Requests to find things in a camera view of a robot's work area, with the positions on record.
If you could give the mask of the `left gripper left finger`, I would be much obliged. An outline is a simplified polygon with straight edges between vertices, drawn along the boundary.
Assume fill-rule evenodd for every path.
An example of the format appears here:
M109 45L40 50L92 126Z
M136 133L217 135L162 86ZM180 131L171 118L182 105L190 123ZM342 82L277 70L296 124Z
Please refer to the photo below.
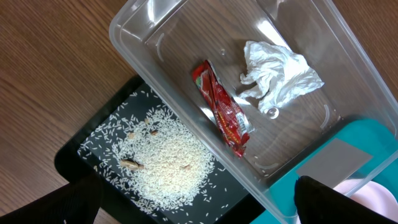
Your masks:
M103 186L96 174L69 183L1 217L1 223L93 223Z

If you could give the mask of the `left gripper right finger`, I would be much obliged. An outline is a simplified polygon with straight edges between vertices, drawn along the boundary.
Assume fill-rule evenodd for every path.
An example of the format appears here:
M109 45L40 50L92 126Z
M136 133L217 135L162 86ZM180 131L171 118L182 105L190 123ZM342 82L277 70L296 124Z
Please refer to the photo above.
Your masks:
M306 175L295 183L294 203L302 224L397 224Z

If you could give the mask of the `pile of rice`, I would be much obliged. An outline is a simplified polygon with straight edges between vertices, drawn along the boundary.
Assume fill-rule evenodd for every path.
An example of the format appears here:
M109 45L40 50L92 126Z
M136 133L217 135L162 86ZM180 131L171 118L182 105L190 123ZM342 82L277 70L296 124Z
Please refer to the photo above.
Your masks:
M216 162L169 108L131 125L113 152L145 213L191 205Z

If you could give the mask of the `red snack wrapper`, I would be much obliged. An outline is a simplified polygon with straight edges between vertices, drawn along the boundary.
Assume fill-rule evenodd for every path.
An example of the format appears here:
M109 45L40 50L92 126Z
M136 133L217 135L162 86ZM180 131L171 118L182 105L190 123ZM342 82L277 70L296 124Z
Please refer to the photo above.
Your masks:
M209 60L194 69L192 79L208 103L225 143L236 156L243 157L253 128L242 108L226 91Z

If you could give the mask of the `white tissue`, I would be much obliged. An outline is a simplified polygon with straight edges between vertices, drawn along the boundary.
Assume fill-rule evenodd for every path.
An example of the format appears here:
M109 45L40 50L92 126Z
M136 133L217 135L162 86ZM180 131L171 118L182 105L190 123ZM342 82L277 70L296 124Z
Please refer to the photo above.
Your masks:
M239 97L258 99L257 108L262 113L281 108L324 85L303 55L284 46L249 40L244 46L244 58L247 74L240 74L240 82L255 86Z

